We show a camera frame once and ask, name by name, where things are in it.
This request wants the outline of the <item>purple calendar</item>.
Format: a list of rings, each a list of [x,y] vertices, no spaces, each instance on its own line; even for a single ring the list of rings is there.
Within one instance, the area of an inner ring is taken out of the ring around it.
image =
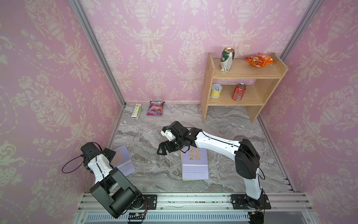
[[[136,170],[126,145],[119,146],[113,149],[113,151],[116,154],[111,161],[111,165],[117,168],[124,176],[133,174]]]
[[[209,179],[207,149],[184,147],[181,160],[182,179]]]

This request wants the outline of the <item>green calendar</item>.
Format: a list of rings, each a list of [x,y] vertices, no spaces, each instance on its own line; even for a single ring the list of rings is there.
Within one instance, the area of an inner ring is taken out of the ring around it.
[[[183,179],[183,181],[202,181],[202,180],[208,180],[208,179]]]

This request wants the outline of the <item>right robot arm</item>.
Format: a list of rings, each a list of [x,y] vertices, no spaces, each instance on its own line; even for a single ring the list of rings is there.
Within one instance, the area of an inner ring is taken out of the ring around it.
[[[256,210],[268,208],[265,205],[265,193],[259,180],[260,178],[265,179],[265,175],[260,174],[260,156],[250,140],[227,140],[211,135],[199,128],[184,127],[178,121],[163,127],[161,135],[166,137],[167,140],[159,144],[158,155],[182,151],[185,147],[197,147],[211,150],[233,160],[236,172],[245,183],[245,204]]]

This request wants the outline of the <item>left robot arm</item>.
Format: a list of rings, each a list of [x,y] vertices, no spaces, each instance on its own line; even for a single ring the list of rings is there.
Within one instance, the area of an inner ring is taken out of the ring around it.
[[[111,166],[115,151],[108,148],[102,150],[94,142],[83,145],[81,151],[84,167],[95,176],[90,193],[114,218],[118,218],[142,194],[118,168]]]

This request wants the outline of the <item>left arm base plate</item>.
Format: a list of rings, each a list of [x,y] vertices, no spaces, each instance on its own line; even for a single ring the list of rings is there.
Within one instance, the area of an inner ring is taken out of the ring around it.
[[[130,210],[155,210],[157,207],[157,198],[158,195],[156,194],[144,194],[130,205]]]

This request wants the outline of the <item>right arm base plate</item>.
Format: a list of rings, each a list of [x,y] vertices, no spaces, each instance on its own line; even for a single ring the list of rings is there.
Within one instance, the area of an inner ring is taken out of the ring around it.
[[[232,194],[230,202],[234,210],[270,210],[271,204],[268,196],[264,193],[261,194],[259,199],[252,199],[246,194]]]

